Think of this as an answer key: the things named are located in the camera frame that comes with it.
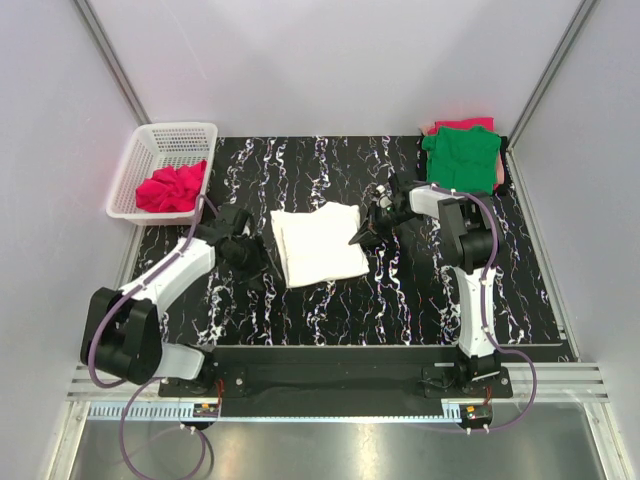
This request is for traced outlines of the white printed t-shirt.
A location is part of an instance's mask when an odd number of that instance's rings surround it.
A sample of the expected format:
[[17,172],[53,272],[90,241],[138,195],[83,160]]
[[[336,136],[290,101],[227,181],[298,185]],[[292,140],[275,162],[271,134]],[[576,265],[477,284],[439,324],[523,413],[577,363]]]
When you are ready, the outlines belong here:
[[286,287],[351,279],[369,273],[362,248],[349,241],[360,226],[356,205],[328,202],[311,213],[271,213]]

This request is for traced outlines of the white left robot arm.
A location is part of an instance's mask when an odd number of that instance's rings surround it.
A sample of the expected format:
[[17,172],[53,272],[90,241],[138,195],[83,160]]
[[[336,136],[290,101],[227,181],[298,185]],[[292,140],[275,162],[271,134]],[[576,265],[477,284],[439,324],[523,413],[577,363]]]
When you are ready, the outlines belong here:
[[219,266],[227,267],[237,282],[258,288],[272,265],[248,211],[224,204],[211,221],[195,222],[146,273],[118,289],[103,287],[92,295],[80,352],[91,381],[109,389],[176,379],[199,390],[211,389],[216,383],[212,355],[164,341],[162,317],[195,281]]

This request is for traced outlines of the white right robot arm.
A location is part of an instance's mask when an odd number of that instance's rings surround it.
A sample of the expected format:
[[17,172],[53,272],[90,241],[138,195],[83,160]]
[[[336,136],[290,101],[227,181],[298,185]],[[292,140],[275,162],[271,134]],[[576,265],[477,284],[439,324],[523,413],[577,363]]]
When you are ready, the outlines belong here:
[[503,241],[486,192],[466,193],[398,174],[372,194],[351,245],[368,248],[387,243],[399,225],[429,217],[440,225],[441,254],[454,269],[460,302],[460,335],[451,383],[461,388],[493,379],[501,370],[495,346],[493,284]]

